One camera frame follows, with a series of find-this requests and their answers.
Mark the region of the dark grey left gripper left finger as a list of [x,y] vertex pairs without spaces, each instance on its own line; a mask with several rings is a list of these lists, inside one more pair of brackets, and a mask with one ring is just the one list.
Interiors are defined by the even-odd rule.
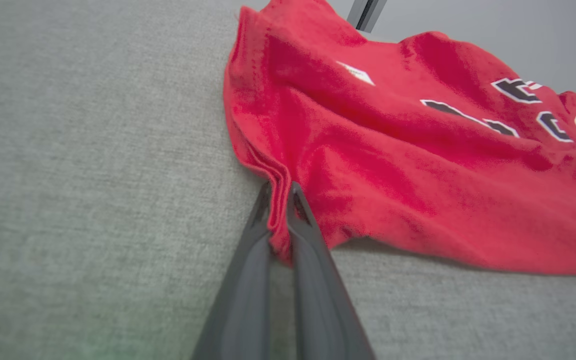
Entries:
[[266,182],[250,210],[192,360],[267,360],[270,346],[267,227],[272,187]]

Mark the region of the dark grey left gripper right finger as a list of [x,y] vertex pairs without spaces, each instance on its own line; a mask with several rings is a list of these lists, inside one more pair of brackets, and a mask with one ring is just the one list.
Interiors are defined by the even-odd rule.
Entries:
[[290,186],[286,226],[294,264],[298,359],[374,360],[370,341],[297,182]]

